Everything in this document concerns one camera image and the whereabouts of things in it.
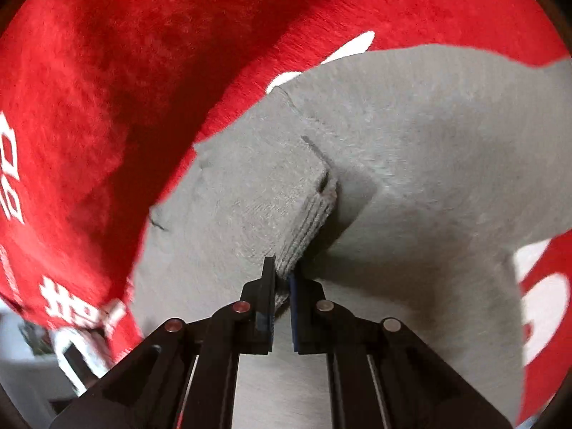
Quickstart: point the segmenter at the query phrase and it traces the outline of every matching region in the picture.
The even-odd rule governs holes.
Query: red fabric
[[[531,332],[534,328],[550,328],[546,324],[547,310],[560,323],[551,333],[546,346],[525,367],[526,392],[523,395],[521,419],[530,416],[550,399],[572,365],[572,231],[554,238],[542,257],[521,281],[525,298],[543,283],[543,291],[533,303],[526,303]]]
[[[0,209],[0,294],[47,326],[88,312],[100,321],[90,305],[128,302],[148,208],[185,172],[192,143],[234,121],[278,74],[367,31],[370,50],[452,44],[536,66],[566,55],[534,0],[28,0],[0,38],[0,111],[18,168],[3,168],[12,191],[0,194],[16,213],[17,195],[23,221]],[[8,136],[2,143],[15,164]],[[67,290],[53,299],[59,314],[45,278]],[[138,334],[129,314],[114,330],[118,357]],[[523,416],[555,390],[535,379]]]

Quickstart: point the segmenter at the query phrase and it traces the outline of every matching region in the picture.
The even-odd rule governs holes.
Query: white embroidered pattern
[[[365,51],[367,51],[367,49],[371,47],[374,38],[375,38],[374,31],[368,31],[361,35],[358,35],[356,38],[350,40],[348,43],[338,48],[330,56],[324,59],[320,64],[326,64],[336,59],[345,58],[351,55],[357,55],[359,53],[365,53]],[[282,85],[287,81],[292,80],[295,77],[298,77],[300,74],[302,74],[300,71],[288,71],[287,73],[282,73],[276,76],[270,82],[270,84],[268,84],[268,87],[266,87],[266,93],[269,94],[274,87]]]
[[[517,281],[525,280],[542,258],[550,239],[520,248],[513,257]],[[557,333],[570,304],[570,283],[560,273],[545,277],[522,297],[522,324],[531,326],[531,335],[522,349],[522,360],[529,365]]]
[[[5,148],[6,143],[10,144],[9,149]],[[14,217],[24,224],[19,196],[6,177],[9,176],[17,181],[20,180],[18,174],[16,134],[14,129],[8,125],[8,121],[2,111],[0,111],[0,169],[2,169],[2,175],[0,176],[0,186],[2,187],[2,191],[0,192],[0,206],[2,206],[2,210],[8,221]]]
[[[111,337],[117,324],[124,318],[127,307],[119,300],[112,300],[98,309],[44,276],[44,285],[39,286],[42,296],[48,301],[46,313],[50,317],[63,319],[71,325],[93,329],[103,325],[107,337]]]
[[[522,298],[523,323],[530,324],[532,334],[524,344],[523,361],[528,365],[557,333],[570,304],[570,284],[560,273],[537,283]]]

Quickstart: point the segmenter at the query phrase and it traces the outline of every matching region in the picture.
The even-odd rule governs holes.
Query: gray fabric
[[[233,141],[196,149],[189,173],[151,211],[155,225],[135,271],[134,310],[145,315],[144,332],[163,318],[202,319],[236,300],[244,282],[260,276],[266,255],[276,256],[286,278],[334,206],[334,173],[301,137],[267,140],[238,130]]]
[[[571,88],[569,60],[532,69],[437,45],[352,56],[275,88],[198,147],[153,210],[165,230],[149,228],[135,317],[191,321],[235,300],[263,255],[290,246],[308,196],[331,202],[335,176],[305,274],[358,316],[401,318],[515,420],[510,259],[572,226]],[[325,373],[321,357],[291,351],[282,317],[275,351],[241,358],[234,427],[330,427]]]

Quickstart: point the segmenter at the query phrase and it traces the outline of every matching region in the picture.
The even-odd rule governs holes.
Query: red fleece
[[[149,206],[192,143],[366,32],[369,50],[452,44],[537,66],[567,54],[534,0],[28,0],[0,39],[2,297],[50,327],[128,303]],[[570,280],[570,257],[551,259],[546,275]],[[129,314],[108,332],[116,358],[138,340]],[[549,373],[531,371],[542,354],[528,366],[523,417],[556,391],[563,350]]]

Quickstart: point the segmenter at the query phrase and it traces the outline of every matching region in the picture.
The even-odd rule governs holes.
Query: metal pin
[[[178,332],[182,329],[183,322],[180,319],[172,318],[165,323],[165,331]]]
[[[250,303],[247,301],[237,301],[234,305],[232,305],[232,311],[235,313],[247,313],[250,311]]]
[[[389,317],[383,322],[383,327],[386,331],[397,332],[401,329],[401,322],[399,322],[394,317]]]
[[[332,311],[334,309],[334,303],[330,300],[319,300],[316,302],[316,309],[323,313]]]

